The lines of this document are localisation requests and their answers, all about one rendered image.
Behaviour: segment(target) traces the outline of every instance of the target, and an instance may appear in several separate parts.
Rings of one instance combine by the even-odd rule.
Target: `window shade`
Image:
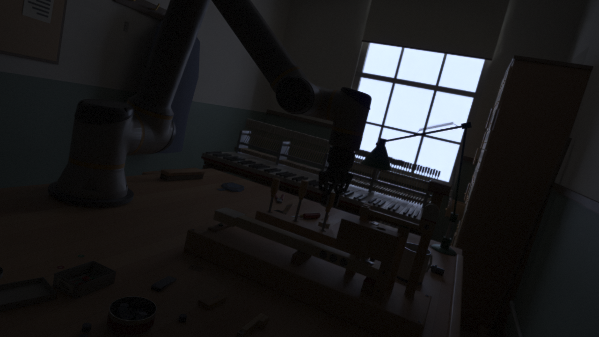
[[[373,0],[363,41],[490,60],[508,0]]]

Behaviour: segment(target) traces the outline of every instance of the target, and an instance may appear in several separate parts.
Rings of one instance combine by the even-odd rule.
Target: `wooden cabinet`
[[[465,330],[505,322],[591,70],[515,56],[506,71],[453,243],[466,260]]]

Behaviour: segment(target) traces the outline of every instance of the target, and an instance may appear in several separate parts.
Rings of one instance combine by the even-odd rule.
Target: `wooden workbench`
[[[201,180],[165,182],[159,173],[127,177],[135,196],[127,205],[109,209],[68,206],[48,196],[48,185],[0,189],[0,285],[45,277],[97,261],[116,271],[115,283],[71,298],[0,311],[6,336],[78,336],[92,324],[90,336],[109,336],[108,307],[121,297],[141,296],[158,307],[154,326],[144,336],[235,336],[260,313],[270,317],[253,336],[371,336],[343,320],[250,281],[236,273],[183,253],[189,229],[204,231],[217,224],[223,207],[253,214],[268,205],[270,189],[227,173],[208,169]],[[245,186],[243,192],[218,191],[221,184]],[[409,242],[418,237],[410,235]],[[430,249],[444,276],[426,273],[420,291],[431,296],[424,336],[458,336],[461,298],[461,251],[457,257]],[[157,293],[150,286],[177,278]],[[205,310],[198,298],[222,291],[228,300]],[[180,314],[187,315],[179,323]]]

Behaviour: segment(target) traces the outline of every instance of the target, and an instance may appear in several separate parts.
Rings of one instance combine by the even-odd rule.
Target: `robotic arm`
[[[141,85],[127,104],[83,100],[77,106],[69,161],[52,197],[83,206],[131,201],[125,180],[127,155],[167,148],[176,134],[171,104],[198,34],[208,0],[173,0],[150,52]],[[213,0],[287,112],[333,121],[329,166],[320,173],[323,203],[352,180],[349,170],[370,109],[369,95],[350,88],[329,91],[305,79],[250,0]]]

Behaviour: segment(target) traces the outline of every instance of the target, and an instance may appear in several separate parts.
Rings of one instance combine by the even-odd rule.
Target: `metal tray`
[[[0,311],[47,302],[56,298],[45,278],[34,278],[0,285]]]
[[[54,288],[81,297],[114,283],[116,272],[91,261],[54,274]]]

